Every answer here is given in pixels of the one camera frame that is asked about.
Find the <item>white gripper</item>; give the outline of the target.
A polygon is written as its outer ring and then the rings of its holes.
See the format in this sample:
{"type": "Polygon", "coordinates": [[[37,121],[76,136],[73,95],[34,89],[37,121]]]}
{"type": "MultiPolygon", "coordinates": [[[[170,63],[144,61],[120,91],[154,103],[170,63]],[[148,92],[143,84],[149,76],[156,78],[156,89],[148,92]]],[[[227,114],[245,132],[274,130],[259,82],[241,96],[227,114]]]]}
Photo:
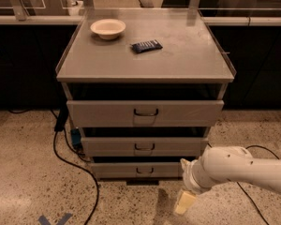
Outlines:
{"type": "Polygon", "coordinates": [[[190,190],[181,189],[178,193],[173,212],[176,215],[183,215],[196,201],[195,194],[202,194],[209,190],[200,181],[201,165],[197,159],[188,161],[180,159],[183,170],[183,182],[185,187],[190,190]]]}

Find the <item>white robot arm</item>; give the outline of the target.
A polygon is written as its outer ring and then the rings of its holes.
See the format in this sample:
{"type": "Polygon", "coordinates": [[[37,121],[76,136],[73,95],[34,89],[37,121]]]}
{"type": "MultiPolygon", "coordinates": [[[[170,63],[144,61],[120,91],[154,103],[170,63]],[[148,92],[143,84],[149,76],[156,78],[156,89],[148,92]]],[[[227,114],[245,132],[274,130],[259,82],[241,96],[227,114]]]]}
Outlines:
{"type": "Polygon", "coordinates": [[[255,158],[244,147],[210,147],[192,161],[181,159],[182,188],[174,213],[183,215],[196,197],[213,186],[227,182],[244,182],[281,195],[281,159],[255,158]]]}

